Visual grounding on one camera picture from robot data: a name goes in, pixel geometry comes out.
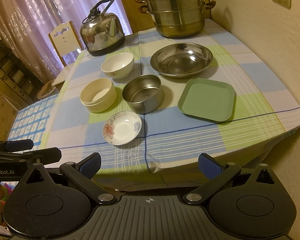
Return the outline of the white ceramic bowl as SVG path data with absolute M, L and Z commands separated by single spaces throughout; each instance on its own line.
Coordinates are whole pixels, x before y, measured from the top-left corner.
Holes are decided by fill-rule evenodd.
M 127 77 L 133 67 L 134 55 L 132 53 L 119 53 L 105 60 L 101 70 L 105 75 L 120 80 Z

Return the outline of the cream round plastic bowl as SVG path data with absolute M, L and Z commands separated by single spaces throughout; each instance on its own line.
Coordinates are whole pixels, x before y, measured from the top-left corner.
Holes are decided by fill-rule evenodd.
M 90 82 L 81 91 L 80 101 L 91 112 L 100 113 L 111 107 L 117 98 L 113 82 L 100 78 Z

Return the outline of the small stainless steel bowl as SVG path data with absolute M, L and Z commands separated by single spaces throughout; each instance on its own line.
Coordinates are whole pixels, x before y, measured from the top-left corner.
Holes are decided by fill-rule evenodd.
M 122 97 L 134 112 L 150 113 L 159 108 L 164 100 L 161 80 L 152 74 L 140 75 L 125 85 Z

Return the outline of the floral white small dish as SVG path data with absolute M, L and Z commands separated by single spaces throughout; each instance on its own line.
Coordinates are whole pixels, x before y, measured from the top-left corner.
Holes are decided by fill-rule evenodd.
M 120 111 L 110 116 L 103 126 L 103 138 L 114 146 L 133 141 L 142 128 L 141 117 L 133 111 Z

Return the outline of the checkered blue green tablecloth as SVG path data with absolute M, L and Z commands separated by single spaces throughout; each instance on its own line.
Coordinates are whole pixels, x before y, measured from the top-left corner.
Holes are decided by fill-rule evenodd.
M 119 95 L 102 113 L 80 102 L 91 81 L 103 77 L 106 56 L 82 53 L 51 109 L 40 146 L 57 147 L 63 161 L 79 161 L 92 152 L 102 156 L 100 175 L 158 173 L 186 169 L 198 155 L 247 164 L 268 152 L 290 131 L 300 127 L 300 105 L 272 70 L 248 47 L 212 20 L 190 38 L 213 53 L 201 78 L 230 84 L 236 93 L 234 111 L 224 123 L 187 116 L 178 108 L 186 80 L 162 77 L 162 105 L 142 116 L 138 138 L 124 146 L 108 144 L 102 135 L 106 120 L 128 105 Z

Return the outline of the blue white patterned cloth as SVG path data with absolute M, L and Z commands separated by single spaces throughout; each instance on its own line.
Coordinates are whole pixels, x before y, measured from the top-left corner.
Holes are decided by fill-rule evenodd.
M 57 97 L 58 95 L 49 96 L 20 110 L 11 128 L 8 141 L 30 139 L 34 143 L 32 149 L 38 150 Z

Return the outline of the purple sheer curtain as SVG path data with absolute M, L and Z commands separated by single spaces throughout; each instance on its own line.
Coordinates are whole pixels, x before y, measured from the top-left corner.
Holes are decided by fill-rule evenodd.
M 0 37 L 18 58 L 44 83 L 57 77 L 63 68 L 48 34 L 59 24 L 81 22 L 101 0 L 0 0 Z M 121 0 L 115 13 L 126 35 L 132 33 Z

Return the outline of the stacked steel steamer pot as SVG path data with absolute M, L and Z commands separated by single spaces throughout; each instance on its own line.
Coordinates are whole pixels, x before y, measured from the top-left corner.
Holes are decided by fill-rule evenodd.
M 166 38 L 186 38 L 197 35 L 205 27 L 204 11 L 216 2 L 205 0 L 135 0 L 143 5 L 142 14 L 149 13 L 157 32 Z

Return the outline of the cardboard box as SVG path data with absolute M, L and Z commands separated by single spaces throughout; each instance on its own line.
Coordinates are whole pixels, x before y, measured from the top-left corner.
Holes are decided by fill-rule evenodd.
M 6 140 L 18 114 L 18 110 L 0 94 L 0 140 Z

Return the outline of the white wooden chair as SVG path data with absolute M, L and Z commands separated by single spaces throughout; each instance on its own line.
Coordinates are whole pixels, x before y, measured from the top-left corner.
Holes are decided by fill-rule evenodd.
M 64 56 L 74 51 L 81 53 L 85 48 L 81 43 L 73 21 L 58 25 L 48 34 L 48 36 L 64 66 L 60 74 L 52 83 L 53 86 L 59 87 L 58 90 L 60 90 L 74 66 L 74 63 L 66 64 Z

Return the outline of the green square plastic plate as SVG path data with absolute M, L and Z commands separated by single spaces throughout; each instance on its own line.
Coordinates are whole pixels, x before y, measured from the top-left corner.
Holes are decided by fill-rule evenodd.
M 236 92 L 225 82 L 190 79 L 178 101 L 179 110 L 190 116 L 224 122 L 232 116 Z

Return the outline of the stainless steel kettle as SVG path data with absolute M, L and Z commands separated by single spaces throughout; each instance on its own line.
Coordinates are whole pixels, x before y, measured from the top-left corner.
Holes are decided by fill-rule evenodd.
M 125 34 L 118 16 L 107 12 L 114 1 L 99 1 L 82 21 L 80 35 L 92 56 L 110 53 L 125 42 Z

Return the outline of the dark wooden shelf rack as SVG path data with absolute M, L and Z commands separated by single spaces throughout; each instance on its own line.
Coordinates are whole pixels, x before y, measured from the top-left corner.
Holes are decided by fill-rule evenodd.
M 43 82 L 0 39 L 0 79 L 26 103 L 37 101 Z

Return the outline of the large shallow steel basin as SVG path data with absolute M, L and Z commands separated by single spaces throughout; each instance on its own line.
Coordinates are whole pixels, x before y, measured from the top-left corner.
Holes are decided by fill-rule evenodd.
M 212 52 L 196 43 L 176 43 L 156 51 L 151 67 L 163 76 L 185 79 L 202 73 L 213 61 Z

